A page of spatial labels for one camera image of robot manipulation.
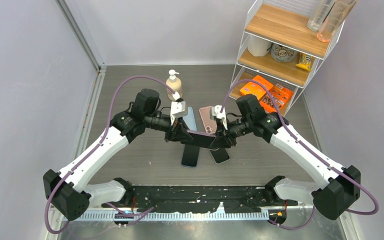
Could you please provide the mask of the black smartphone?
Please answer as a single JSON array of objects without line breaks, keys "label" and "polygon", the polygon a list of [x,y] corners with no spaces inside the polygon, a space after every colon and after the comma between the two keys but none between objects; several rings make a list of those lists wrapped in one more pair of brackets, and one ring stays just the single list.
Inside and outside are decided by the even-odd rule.
[{"label": "black smartphone", "polygon": [[217,165],[220,165],[230,159],[230,156],[225,148],[219,148],[217,150],[211,149],[209,152]]}]

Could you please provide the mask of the dark phone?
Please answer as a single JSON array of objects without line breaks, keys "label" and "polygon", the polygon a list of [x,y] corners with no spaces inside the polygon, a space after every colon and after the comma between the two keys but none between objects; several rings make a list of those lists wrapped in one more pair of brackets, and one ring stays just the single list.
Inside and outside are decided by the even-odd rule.
[{"label": "dark phone", "polygon": [[187,140],[183,144],[205,149],[214,149],[213,142],[216,138],[214,134],[204,133],[196,130],[187,130],[192,140]]}]

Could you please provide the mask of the light blue phone case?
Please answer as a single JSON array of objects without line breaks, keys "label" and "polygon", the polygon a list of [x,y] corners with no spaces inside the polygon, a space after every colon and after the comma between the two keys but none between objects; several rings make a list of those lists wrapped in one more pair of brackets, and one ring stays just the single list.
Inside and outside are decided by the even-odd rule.
[{"label": "light blue phone case", "polygon": [[189,130],[192,130],[192,131],[197,130],[194,111],[193,111],[193,108],[191,106],[189,106],[187,108],[187,115],[183,117],[183,121],[185,122],[185,124]]}]

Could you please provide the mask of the pink phone case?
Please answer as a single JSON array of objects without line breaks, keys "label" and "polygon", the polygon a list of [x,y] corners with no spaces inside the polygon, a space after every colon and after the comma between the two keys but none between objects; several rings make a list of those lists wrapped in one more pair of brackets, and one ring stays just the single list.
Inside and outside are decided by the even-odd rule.
[{"label": "pink phone case", "polygon": [[211,106],[206,106],[199,109],[199,114],[204,126],[204,130],[208,134],[213,134],[217,130],[217,122],[212,119],[211,109]]}]

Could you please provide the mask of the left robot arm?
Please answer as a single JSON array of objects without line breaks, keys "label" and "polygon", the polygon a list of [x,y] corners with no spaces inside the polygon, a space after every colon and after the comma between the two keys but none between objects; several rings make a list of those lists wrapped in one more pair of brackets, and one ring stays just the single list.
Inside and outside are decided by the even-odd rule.
[{"label": "left robot arm", "polygon": [[186,102],[177,99],[171,103],[170,114],[158,110],[161,100],[153,89],[142,89],[129,108],[114,115],[109,126],[83,153],[59,171],[48,170],[43,175],[48,205],[53,205],[68,221],[78,219],[90,205],[116,202],[128,207],[133,193],[128,183],[120,178],[108,183],[91,185],[89,181],[117,152],[127,147],[147,128],[169,132],[182,123],[187,115]]}]

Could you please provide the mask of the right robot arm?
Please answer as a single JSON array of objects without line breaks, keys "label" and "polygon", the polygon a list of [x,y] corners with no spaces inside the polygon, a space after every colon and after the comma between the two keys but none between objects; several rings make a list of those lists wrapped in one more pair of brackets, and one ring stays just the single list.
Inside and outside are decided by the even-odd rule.
[{"label": "right robot arm", "polygon": [[313,180],[293,181],[283,176],[273,179],[265,192],[268,203],[279,205],[283,200],[295,200],[313,204],[324,217],[336,220],[360,198],[357,184],[361,172],[355,166],[344,167],[329,159],[281,115],[266,113],[254,95],[241,96],[236,104],[241,118],[234,122],[227,121],[221,105],[210,107],[209,115],[217,123],[214,147],[232,147],[238,137],[252,133],[286,153]]}]

